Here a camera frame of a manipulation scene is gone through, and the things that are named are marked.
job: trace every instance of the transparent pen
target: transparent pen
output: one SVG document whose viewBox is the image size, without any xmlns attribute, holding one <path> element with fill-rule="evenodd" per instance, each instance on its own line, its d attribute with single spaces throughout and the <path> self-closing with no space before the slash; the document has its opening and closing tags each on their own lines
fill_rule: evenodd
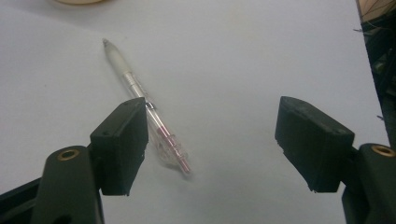
<svg viewBox="0 0 396 224">
<path fill-rule="evenodd" d="M 147 93 L 132 74 L 132 69 L 129 67 L 128 63 L 125 62 L 116 46 L 106 39 L 103 39 L 103 44 L 108 60 L 117 75 L 121 76 L 129 91 L 135 97 L 145 97 L 146 99 L 150 138 L 151 142 L 155 144 L 160 158 L 166 163 L 178 165 L 185 175 L 189 175 L 191 173 L 191 168 L 187 163 L 187 153 L 176 140 L 175 135 L 163 124 L 154 103 L 150 101 Z"/>
</svg>

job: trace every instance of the pen tip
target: pen tip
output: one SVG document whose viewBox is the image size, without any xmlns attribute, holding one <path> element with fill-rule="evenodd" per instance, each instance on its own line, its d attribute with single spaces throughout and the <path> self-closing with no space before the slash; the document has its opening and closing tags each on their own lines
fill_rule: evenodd
<svg viewBox="0 0 396 224">
<path fill-rule="evenodd" d="M 106 46 L 108 44 L 108 40 L 106 38 L 103 38 L 102 41 L 103 41 L 103 45 Z"/>
</svg>

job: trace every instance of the white table surface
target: white table surface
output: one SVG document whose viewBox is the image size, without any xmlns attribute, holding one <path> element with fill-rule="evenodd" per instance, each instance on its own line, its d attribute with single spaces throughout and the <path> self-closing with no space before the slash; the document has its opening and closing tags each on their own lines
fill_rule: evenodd
<svg viewBox="0 0 396 224">
<path fill-rule="evenodd" d="M 106 223 L 345 223 L 340 187 L 315 194 L 274 138 L 279 98 L 315 105 L 389 143 L 355 1 L 52 0 L 0 6 L 0 193 L 41 176 L 60 148 L 130 98 L 103 51 L 123 52 L 190 154 L 194 176 L 147 147 Z"/>
</svg>

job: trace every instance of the pen barrel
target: pen barrel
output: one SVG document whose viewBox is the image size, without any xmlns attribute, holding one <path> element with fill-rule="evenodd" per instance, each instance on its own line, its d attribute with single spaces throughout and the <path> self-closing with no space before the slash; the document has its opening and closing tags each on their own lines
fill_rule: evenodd
<svg viewBox="0 0 396 224">
<path fill-rule="evenodd" d="M 122 75 L 122 79 L 124 80 L 125 85 L 127 85 L 128 90 L 135 96 L 135 97 L 145 97 L 148 98 L 145 91 L 143 91 L 142 86 L 140 86 L 139 82 L 137 81 L 136 77 L 131 72 L 126 72 Z"/>
<path fill-rule="evenodd" d="M 189 175 L 191 168 L 187 163 L 188 154 L 177 141 L 176 136 L 163 124 L 155 106 L 152 103 L 146 103 L 146 109 L 151 139 L 160 158 L 168 164 L 178 165 L 185 175 Z"/>
</svg>

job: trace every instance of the screw hole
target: screw hole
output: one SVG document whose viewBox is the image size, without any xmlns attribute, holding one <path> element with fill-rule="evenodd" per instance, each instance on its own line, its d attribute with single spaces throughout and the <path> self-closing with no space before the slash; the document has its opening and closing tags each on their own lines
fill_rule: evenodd
<svg viewBox="0 0 396 224">
<path fill-rule="evenodd" d="M 68 161 L 71 159 L 74 159 L 76 156 L 78 156 L 79 151 L 77 149 L 69 149 L 65 150 L 58 155 L 58 160 L 59 161 Z"/>
<path fill-rule="evenodd" d="M 372 150 L 379 155 L 386 156 L 386 157 L 395 157 L 396 153 L 389 147 L 383 146 L 372 146 Z"/>
</svg>

